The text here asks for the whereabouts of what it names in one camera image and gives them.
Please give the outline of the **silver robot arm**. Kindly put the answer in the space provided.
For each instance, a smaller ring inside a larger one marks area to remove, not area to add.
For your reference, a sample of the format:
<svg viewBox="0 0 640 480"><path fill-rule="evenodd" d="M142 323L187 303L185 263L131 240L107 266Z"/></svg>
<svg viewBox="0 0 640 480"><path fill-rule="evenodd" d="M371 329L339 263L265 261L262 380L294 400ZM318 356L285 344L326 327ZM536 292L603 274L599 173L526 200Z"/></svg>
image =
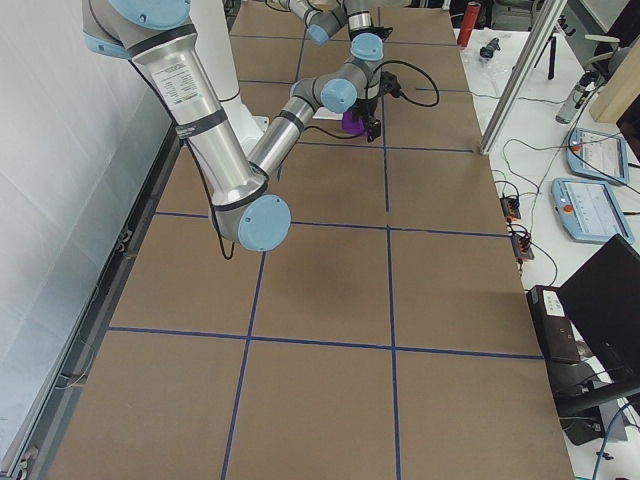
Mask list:
<svg viewBox="0 0 640 480"><path fill-rule="evenodd" d="M371 1L336 1L329 9L321 9L307 0L264 1L264 4L274 11L295 15L304 24L306 36L316 45L324 45L344 27L350 40L373 34L385 41L393 32L392 27L374 23Z"/></svg>
<svg viewBox="0 0 640 480"><path fill-rule="evenodd" d="M214 17L213 57L223 63L208 76L196 52L198 32L188 1L84 1L81 4L87 48L144 68L143 78L170 113L178 137L190 148L207 183L210 219L221 240L256 252L270 251L286 238L291 212L270 193L272 173L285 160L305 127L321 108L342 114L378 92L383 40L375 31L368 1L341 1L323 11L309 1L285 1L300 18L308 37L326 43L348 28L350 55L340 68L305 78L256 142L244 150L235 127L255 126L239 99L239 86L224 13Z"/></svg>

